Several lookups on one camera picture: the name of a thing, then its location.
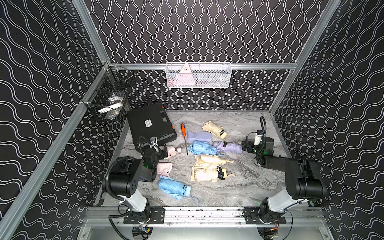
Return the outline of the pink umbrella sleeve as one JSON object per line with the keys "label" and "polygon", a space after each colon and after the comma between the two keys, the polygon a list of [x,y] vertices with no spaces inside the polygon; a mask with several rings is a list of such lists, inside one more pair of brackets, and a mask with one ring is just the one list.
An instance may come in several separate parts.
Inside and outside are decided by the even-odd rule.
{"label": "pink umbrella sleeve", "polygon": [[157,165],[157,174],[165,177],[170,176],[170,172],[172,171],[173,163],[162,162]]}

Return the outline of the lavender umbrella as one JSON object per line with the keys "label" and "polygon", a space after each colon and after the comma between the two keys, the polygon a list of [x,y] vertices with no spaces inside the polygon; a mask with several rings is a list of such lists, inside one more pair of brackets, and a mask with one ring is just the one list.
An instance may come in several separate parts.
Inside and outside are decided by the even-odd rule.
{"label": "lavender umbrella", "polygon": [[236,154],[242,154],[243,148],[241,145],[238,145],[236,143],[228,143],[225,141],[220,142],[213,142],[213,146],[217,149],[219,153],[236,153]]}

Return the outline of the light blue sleeve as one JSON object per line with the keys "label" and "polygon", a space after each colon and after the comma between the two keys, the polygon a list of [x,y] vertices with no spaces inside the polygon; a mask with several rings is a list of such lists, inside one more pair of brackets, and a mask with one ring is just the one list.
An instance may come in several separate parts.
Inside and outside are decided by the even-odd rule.
{"label": "light blue sleeve", "polygon": [[194,141],[189,146],[189,151],[194,155],[212,155],[212,156],[225,156],[225,153],[219,152],[214,146],[210,145],[207,142]]}

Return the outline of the light blue umbrella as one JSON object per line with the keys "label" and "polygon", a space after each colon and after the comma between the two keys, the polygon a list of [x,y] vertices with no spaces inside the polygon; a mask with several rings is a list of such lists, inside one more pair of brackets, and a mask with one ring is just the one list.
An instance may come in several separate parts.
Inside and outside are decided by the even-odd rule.
{"label": "light blue umbrella", "polygon": [[191,195],[192,187],[190,185],[176,181],[170,177],[160,176],[158,187],[161,191],[177,200],[181,200],[182,198],[192,198],[196,204],[200,203],[200,200],[197,197]]}

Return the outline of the beige umbrella with wooden handle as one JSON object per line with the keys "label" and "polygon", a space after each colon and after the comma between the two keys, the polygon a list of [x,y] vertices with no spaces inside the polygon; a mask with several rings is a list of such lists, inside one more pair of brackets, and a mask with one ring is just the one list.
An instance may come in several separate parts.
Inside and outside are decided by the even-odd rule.
{"label": "beige umbrella with wooden handle", "polygon": [[222,167],[216,168],[202,168],[202,167],[192,167],[192,182],[206,182],[211,181],[213,183],[218,180],[225,181],[228,177],[234,177],[234,174],[229,174],[227,169]]}

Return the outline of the cream sleeved umbrella front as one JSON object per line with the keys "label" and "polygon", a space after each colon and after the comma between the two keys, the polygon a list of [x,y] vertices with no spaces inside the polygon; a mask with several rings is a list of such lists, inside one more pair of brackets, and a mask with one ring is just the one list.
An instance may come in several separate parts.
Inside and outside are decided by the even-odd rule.
{"label": "cream sleeved umbrella front", "polygon": [[212,155],[195,155],[196,158],[196,166],[205,166],[207,167],[208,165],[225,165],[226,163],[234,163],[234,161],[230,160],[224,160],[218,156],[212,156]]}

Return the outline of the pink sleeved umbrella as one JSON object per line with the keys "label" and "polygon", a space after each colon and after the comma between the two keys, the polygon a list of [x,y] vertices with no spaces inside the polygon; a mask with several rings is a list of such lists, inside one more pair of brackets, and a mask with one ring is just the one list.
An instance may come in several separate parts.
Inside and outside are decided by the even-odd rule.
{"label": "pink sleeved umbrella", "polygon": [[173,146],[167,147],[168,158],[176,156],[177,154],[180,154],[181,152],[182,152],[181,147],[178,147],[178,148],[175,148]]}

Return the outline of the lavender umbrella sleeve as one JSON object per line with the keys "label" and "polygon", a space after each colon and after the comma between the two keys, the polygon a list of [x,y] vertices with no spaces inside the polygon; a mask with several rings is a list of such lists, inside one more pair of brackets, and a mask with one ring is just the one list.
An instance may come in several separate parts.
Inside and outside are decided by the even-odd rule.
{"label": "lavender umbrella sleeve", "polygon": [[193,143],[195,141],[200,142],[211,142],[212,141],[212,134],[209,132],[187,132],[187,143]]}

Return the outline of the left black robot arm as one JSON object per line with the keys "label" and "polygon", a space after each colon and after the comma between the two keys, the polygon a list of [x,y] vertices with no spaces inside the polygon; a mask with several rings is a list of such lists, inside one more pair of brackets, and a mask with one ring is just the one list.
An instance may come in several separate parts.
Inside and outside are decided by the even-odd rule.
{"label": "left black robot arm", "polygon": [[168,157],[166,145],[159,147],[139,148],[141,158],[119,157],[109,167],[103,190],[112,198],[125,205],[135,214],[149,214],[150,205],[138,190],[139,182],[152,183],[158,175],[160,160]]}

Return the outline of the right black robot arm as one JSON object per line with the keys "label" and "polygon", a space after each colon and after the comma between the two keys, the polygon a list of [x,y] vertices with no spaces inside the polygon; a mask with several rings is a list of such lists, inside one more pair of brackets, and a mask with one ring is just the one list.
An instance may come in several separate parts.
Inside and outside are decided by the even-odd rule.
{"label": "right black robot arm", "polygon": [[324,198],[327,188],[322,179],[318,163],[310,160],[275,156],[273,146],[274,140],[272,138],[266,138],[258,145],[248,140],[242,141],[243,150],[255,154],[255,164],[258,167],[280,171],[285,174],[285,188],[276,195],[262,201],[259,210],[260,216],[281,215],[295,205]]}

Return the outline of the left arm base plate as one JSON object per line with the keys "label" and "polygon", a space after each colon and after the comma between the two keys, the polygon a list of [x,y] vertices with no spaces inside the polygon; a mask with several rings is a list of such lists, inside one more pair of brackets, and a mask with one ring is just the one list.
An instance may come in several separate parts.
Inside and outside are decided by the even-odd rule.
{"label": "left arm base plate", "polygon": [[124,217],[124,224],[139,225],[153,224],[161,225],[164,223],[166,210],[161,207],[150,207],[143,212],[130,211]]}

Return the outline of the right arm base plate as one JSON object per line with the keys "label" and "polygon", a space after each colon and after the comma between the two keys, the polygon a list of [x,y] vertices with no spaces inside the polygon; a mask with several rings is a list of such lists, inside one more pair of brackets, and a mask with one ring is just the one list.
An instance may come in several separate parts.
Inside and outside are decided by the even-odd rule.
{"label": "right arm base plate", "polygon": [[285,225],[283,213],[275,213],[260,207],[245,207],[242,217],[247,225]]}

